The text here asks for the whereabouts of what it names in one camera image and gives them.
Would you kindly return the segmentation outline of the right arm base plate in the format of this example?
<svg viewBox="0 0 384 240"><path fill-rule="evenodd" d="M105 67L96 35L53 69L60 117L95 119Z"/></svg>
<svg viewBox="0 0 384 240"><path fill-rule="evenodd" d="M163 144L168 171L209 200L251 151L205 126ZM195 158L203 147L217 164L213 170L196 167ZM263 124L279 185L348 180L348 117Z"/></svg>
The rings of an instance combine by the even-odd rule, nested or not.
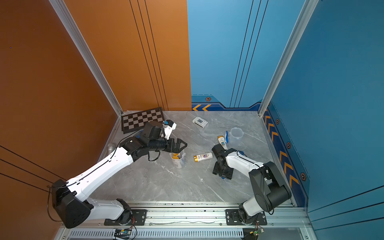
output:
<svg viewBox="0 0 384 240"><path fill-rule="evenodd" d="M248 216L244 210L226 209L225 214L228 226L266 226L268 224L264 212L258 213L254 216Z"/></svg>

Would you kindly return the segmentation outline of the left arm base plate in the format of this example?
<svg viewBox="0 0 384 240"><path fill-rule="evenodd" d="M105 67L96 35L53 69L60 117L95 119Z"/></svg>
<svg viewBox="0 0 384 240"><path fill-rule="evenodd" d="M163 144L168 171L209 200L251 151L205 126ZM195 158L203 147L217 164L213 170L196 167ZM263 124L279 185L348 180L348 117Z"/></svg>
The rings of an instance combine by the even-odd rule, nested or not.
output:
<svg viewBox="0 0 384 240"><path fill-rule="evenodd" d="M147 210L125 210L117 220L105 219L104 226L144 226Z"/></svg>

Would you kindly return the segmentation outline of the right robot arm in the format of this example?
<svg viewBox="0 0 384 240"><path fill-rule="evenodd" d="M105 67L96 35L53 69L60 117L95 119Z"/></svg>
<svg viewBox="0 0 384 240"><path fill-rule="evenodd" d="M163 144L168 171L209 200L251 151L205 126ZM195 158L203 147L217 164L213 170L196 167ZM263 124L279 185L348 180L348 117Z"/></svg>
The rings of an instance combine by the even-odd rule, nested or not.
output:
<svg viewBox="0 0 384 240"><path fill-rule="evenodd" d="M241 203L237 213L242 224L254 224L259 214L273 212L292 197L291 189L275 163L254 161L235 149L226 150L220 144L212 151L217 159L214 175L231 180L233 171L237 170L251 182L254 196Z"/></svg>

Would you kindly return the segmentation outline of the white lotion bottle horizontal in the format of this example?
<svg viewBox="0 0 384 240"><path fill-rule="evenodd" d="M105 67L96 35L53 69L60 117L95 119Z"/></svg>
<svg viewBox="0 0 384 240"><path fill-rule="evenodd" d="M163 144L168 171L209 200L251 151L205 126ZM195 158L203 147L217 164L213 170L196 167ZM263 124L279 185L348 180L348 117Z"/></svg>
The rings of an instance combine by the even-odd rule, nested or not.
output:
<svg viewBox="0 0 384 240"><path fill-rule="evenodd" d="M205 153L205 154L199 154L199 155L195 155L194 156L195 162L200 162L200 161L204 161L204 160L210 160L212 158L213 158L213 154L212 153Z"/></svg>

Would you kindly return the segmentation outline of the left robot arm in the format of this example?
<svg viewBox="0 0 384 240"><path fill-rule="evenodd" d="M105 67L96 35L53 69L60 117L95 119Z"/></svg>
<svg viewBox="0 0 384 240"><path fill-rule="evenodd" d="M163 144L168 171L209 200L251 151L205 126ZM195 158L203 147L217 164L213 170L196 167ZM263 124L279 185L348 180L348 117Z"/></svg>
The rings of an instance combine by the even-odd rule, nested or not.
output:
<svg viewBox="0 0 384 240"><path fill-rule="evenodd" d="M111 154L85 172L67 181L57 180L50 187L52 205L66 228L72 229L90 220L110 220L119 225L133 223L131 207L122 199L96 200L91 194L123 168L150 152L179 154L187 147L181 139L171 138L176 123L147 122L144 128L123 138Z"/></svg>

